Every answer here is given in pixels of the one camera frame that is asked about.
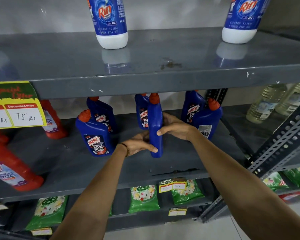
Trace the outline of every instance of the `hand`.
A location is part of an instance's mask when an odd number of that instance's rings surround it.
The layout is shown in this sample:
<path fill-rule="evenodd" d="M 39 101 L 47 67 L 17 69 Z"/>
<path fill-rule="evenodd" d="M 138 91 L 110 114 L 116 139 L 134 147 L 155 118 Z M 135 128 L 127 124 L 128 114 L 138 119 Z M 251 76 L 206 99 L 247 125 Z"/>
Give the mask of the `hand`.
<path fill-rule="evenodd" d="M 172 134 L 173 136 L 182 139 L 190 140 L 191 133 L 196 130 L 192 125 L 186 124 L 176 116 L 163 112 L 163 127 L 157 131 L 157 135 L 161 136 L 165 133 Z"/>
<path fill-rule="evenodd" d="M 146 149 L 151 152 L 158 152 L 156 147 L 149 144 L 149 131 L 137 134 L 131 139 L 124 141 L 123 144 L 129 148 L 129 156 Z"/>

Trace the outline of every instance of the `bottle cap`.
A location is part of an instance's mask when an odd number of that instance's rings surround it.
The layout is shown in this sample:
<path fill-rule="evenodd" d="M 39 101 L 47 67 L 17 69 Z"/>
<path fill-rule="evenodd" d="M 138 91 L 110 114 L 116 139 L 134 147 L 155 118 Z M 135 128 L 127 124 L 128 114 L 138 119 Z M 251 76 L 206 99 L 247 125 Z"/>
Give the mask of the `bottle cap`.
<path fill-rule="evenodd" d="M 152 104 L 160 103 L 160 97 L 157 93 L 151 93 L 149 97 L 149 102 Z"/>
<path fill-rule="evenodd" d="M 218 103 L 218 101 L 214 100 L 213 98 L 208 99 L 208 106 L 209 106 L 209 109 L 212 111 L 215 111 L 218 108 L 220 108 L 220 104 Z"/>
<path fill-rule="evenodd" d="M 86 109 L 86 110 L 82 111 L 78 116 L 78 119 L 84 123 L 87 123 L 90 118 L 91 118 L 90 109 Z"/>
<path fill-rule="evenodd" d="M 99 100 L 99 97 L 89 97 L 89 99 L 91 99 L 92 101 L 96 102 Z"/>

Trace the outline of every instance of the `tiled floor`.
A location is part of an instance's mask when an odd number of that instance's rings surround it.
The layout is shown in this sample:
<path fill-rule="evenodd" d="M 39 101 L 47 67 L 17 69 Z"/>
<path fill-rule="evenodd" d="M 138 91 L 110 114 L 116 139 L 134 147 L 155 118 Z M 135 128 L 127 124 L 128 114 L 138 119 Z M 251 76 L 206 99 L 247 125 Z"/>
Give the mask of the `tiled floor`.
<path fill-rule="evenodd" d="M 290 205 L 300 215 L 300 202 Z M 233 217 L 216 219 L 207 224 L 192 220 L 108 232 L 104 240 L 249 240 Z"/>

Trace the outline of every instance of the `oil bottle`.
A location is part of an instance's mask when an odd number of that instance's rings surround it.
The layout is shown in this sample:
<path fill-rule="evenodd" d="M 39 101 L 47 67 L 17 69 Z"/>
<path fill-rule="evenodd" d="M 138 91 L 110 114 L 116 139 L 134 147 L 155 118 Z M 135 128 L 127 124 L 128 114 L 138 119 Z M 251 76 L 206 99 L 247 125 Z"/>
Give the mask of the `oil bottle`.
<path fill-rule="evenodd" d="M 280 99 L 284 96 L 287 87 L 285 84 L 272 84 L 266 86 L 259 98 L 251 104 L 246 118 L 248 121 L 260 124 L 272 113 Z"/>
<path fill-rule="evenodd" d="M 300 83 L 294 84 L 280 100 L 275 110 L 282 115 L 291 115 L 300 105 Z"/>

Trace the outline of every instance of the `cleaner label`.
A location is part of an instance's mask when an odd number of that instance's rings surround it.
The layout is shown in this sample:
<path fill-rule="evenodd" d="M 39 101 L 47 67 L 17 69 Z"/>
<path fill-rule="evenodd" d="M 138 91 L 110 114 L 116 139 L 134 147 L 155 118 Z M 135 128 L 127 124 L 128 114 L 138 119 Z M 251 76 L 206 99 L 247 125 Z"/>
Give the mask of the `cleaner label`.
<path fill-rule="evenodd" d="M 27 183 L 23 177 L 2 163 L 0 163 L 0 179 L 12 186 L 21 186 Z"/>
<path fill-rule="evenodd" d="M 58 126 L 52 116 L 49 114 L 47 110 L 43 110 L 44 116 L 46 117 L 47 126 L 43 126 L 42 128 L 46 132 L 57 132 L 59 131 Z"/>
<path fill-rule="evenodd" d="M 199 104 L 197 104 L 197 105 L 192 104 L 189 106 L 189 109 L 187 112 L 187 122 L 188 123 L 192 122 L 192 118 L 195 115 L 195 113 L 197 113 L 199 111 L 199 108 L 200 108 Z"/>
<path fill-rule="evenodd" d="M 200 131 L 200 133 L 203 134 L 203 136 L 205 138 L 207 138 L 207 139 L 208 139 L 208 137 L 210 135 L 211 129 L 212 129 L 212 125 L 211 124 L 208 124 L 208 125 L 199 125 L 199 128 L 198 128 L 198 130 Z"/>
<path fill-rule="evenodd" d="M 270 0 L 232 0 L 224 27 L 257 29 Z"/>
<path fill-rule="evenodd" d="M 145 110 L 144 108 L 140 109 L 140 119 L 142 126 L 148 128 L 148 110 Z"/>
<path fill-rule="evenodd" d="M 294 106 L 300 106 L 300 93 L 294 92 L 288 100 L 288 103 Z"/>
<path fill-rule="evenodd" d="M 96 155 L 108 154 L 109 151 L 106 148 L 103 136 L 96 135 L 84 135 L 86 142 L 88 143 L 90 150 Z"/>
<path fill-rule="evenodd" d="M 262 101 L 256 108 L 256 112 L 267 116 L 264 116 L 263 118 L 260 117 L 260 119 L 268 118 L 272 110 L 274 110 L 277 104 L 278 103 L 269 103 L 267 101 Z"/>
<path fill-rule="evenodd" d="M 120 35 L 127 32 L 122 0 L 87 0 L 96 34 Z"/>
<path fill-rule="evenodd" d="M 113 129 L 111 128 L 110 122 L 109 120 L 107 120 L 106 115 L 103 114 L 99 116 L 98 114 L 95 114 L 94 117 L 96 118 L 97 122 L 100 122 L 108 127 L 108 132 L 113 132 Z"/>

